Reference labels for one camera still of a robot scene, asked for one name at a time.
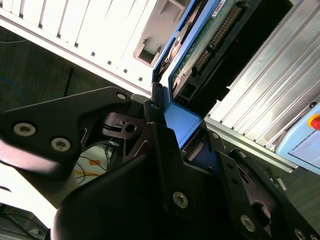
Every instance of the green circuit board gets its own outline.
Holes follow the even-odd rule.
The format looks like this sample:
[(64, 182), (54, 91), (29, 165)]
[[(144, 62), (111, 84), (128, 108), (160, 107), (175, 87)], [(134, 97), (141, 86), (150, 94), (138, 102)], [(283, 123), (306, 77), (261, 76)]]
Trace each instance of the green circuit board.
[(226, 17), (232, 10), (233, 6), (236, 4), (236, 0), (221, 0), (220, 3), (223, 3), (220, 6), (219, 12), (217, 15), (211, 16), (207, 21), (205, 26), (203, 27), (201, 33), (198, 35), (192, 47), (189, 49), (179, 67), (173, 74), (171, 78), (171, 84), (176, 83), (177, 85), (180, 83), (180, 78), (185, 75), (192, 67), (197, 63), (199, 58), (204, 52), (204, 49), (211, 43), (213, 37), (224, 23)]

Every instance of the gray plastic panel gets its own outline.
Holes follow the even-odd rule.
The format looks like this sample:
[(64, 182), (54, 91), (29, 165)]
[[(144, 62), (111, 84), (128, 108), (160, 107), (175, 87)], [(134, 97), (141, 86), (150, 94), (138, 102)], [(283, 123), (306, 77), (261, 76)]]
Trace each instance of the gray plastic panel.
[(159, 0), (145, 26), (133, 56), (153, 67), (191, 0)]

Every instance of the white vent grille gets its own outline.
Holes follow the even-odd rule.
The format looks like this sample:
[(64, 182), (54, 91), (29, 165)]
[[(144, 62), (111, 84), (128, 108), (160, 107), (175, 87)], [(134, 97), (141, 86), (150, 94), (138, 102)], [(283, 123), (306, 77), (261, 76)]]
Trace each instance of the white vent grille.
[(47, 49), (68, 60), (86, 62), (81, 66), (96, 68), (92, 72), (120, 87), (149, 95), (153, 69), (133, 53), (156, 2), (2, 0), (0, 25), (43, 47), (50, 44)]

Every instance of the red emergency stop button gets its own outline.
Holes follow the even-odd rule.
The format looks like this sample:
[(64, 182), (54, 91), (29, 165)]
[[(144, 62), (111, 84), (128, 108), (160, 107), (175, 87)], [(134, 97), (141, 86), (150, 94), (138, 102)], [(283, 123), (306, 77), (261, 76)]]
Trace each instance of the red emergency stop button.
[(310, 125), (315, 129), (315, 130), (320, 130), (320, 117), (314, 118), (311, 122)]
[(315, 130), (320, 130), (320, 114), (313, 115), (308, 120), (308, 126)]

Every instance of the circuit board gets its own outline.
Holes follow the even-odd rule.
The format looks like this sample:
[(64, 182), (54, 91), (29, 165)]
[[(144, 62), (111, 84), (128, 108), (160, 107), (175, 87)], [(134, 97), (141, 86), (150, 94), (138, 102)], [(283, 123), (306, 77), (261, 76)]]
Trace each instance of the circuit board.
[(236, 0), (220, 1), (220, 4), (213, 11), (212, 16), (172, 76), (171, 84), (173, 85), (173, 91), (180, 84), (182, 76), (186, 75), (194, 67), (200, 69), (203, 66), (211, 54), (206, 50), (206, 47), (210, 46), (214, 49), (219, 44), (241, 10), (236, 3)]

